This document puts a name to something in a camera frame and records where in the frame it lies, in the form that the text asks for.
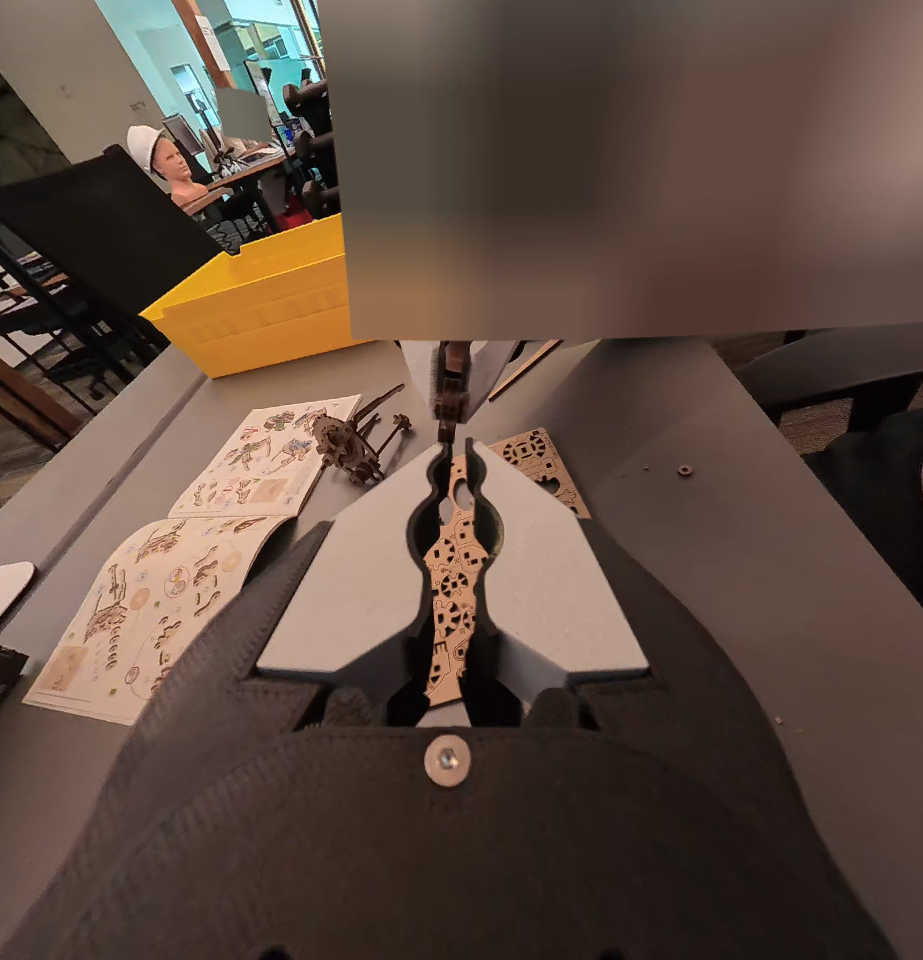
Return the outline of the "yellow plastic bin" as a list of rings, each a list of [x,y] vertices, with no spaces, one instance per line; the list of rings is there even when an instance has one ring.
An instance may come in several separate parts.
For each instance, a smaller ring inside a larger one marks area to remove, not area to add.
[[[220,253],[142,317],[212,379],[359,345],[343,216]]]

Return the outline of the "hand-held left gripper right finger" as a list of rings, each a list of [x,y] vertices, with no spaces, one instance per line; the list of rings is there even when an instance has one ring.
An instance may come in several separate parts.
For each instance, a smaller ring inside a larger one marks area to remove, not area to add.
[[[543,690],[642,679],[650,666],[583,522],[479,440],[466,441],[473,525],[487,558],[477,582],[477,666],[517,702]]]

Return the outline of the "white hard hat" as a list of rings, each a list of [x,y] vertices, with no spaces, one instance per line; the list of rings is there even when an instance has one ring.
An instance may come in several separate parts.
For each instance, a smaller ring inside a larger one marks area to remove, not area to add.
[[[132,160],[143,169],[145,174],[156,175],[167,180],[166,163],[170,158],[180,157],[174,140],[167,138],[162,130],[152,126],[130,126],[126,135],[127,151]]]

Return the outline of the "black board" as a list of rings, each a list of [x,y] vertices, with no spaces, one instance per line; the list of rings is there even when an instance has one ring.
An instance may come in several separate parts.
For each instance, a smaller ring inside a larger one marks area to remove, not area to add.
[[[0,186],[0,223],[128,315],[224,252],[120,146]]]

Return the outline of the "thin wooden strip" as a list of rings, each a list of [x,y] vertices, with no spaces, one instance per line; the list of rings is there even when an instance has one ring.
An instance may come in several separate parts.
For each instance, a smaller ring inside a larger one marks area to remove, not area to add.
[[[514,370],[514,372],[512,372],[506,378],[503,378],[503,380],[488,395],[488,402],[494,402],[497,400],[506,390],[515,384],[516,381],[524,377],[530,370],[538,366],[543,359],[557,350],[562,343],[562,340],[551,340],[543,343],[540,348],[534,354],[531,354],[525,362],[523,362]]]

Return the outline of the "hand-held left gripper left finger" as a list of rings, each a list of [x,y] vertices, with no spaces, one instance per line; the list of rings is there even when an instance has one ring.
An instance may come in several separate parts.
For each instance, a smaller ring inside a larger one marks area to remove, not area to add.
[[[430,446],[335,517],[257,659],[261,675],[356,688],[375,709],[410,681],[408,642],[432,609],[416,535],[425,523],[439,535],[451,450]]]

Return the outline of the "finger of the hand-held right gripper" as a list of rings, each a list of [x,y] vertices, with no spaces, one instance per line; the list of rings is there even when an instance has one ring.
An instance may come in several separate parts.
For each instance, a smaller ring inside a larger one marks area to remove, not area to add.
[[[433,420],[440,418],[442,342],[399,341],[410,378]]]
[[[468,422],[488,399],[505,368],[523,347],[522,341],[473,341],[465,375],[466,402],[461,415]]]

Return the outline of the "white rounded plate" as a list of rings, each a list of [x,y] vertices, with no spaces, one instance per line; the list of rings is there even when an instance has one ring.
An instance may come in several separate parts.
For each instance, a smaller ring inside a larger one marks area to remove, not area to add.
[[[30,561],[0,565],[0,619],[27,589],[36,574]]]

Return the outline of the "background desk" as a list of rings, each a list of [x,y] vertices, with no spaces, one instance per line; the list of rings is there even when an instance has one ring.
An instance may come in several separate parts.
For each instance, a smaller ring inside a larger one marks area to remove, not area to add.
[[[209,196],[215,199],[226,191],[233,191],[248,197],[261,212],[269,232],[278,234],[282,227],[276,215],[287,210],[294,195],[293,174],[291,158],[283,153],[274,154],[216,180],[209,188]]]

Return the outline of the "assembled wooden mechanical model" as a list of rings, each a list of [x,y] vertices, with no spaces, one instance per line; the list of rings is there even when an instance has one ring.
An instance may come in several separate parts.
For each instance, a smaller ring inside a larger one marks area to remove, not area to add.
[[[379,419],[376,414],[378,407],[404,389],[404,383],[398,384],[345,420],[328,414],[316,416],[310,424],[311,437],[323,465],[343,471],[354,486],[380,483],[385,478],[380,462],[381,452],[396,437],[411,432],[413,426],[406,414],[396,414],[391,432],[377,448],[370,443],[369,434]]]

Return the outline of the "mannequin head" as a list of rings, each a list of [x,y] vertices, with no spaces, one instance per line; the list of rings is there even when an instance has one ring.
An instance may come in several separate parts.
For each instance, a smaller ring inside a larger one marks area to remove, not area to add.
[[[159,137],[153,148],[152,170],[167,182],[175,205],[189,214],[205,210],[211,203],[231,195],[228,188],[210,189],[195,182],[179,146],[164,137]]]

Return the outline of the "laser-cut wooden parts sheet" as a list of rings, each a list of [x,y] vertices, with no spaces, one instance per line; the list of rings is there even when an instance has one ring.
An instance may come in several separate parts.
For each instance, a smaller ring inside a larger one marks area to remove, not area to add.
[[[579,518],[591,517],[545,428],[498,440],[490,448]],[[431,709],[455,704],[463,698],[461,680],[476,626],[475,587],[489,557],[475,534],[474,499],[468,491],[464,455],[455,457],[449,477],[448,493],[439,507],[439,538],[425,556],[431,575],[434,630],[425,688]]]

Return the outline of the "open instruction booklet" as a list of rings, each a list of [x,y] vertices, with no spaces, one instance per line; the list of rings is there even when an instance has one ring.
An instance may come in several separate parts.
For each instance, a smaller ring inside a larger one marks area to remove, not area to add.
[[[269,538],[299,515],[323,468],[315,420],[344,422],[361,399],[251,411],[167,517],[107,559],[23,702],[131,726]]]

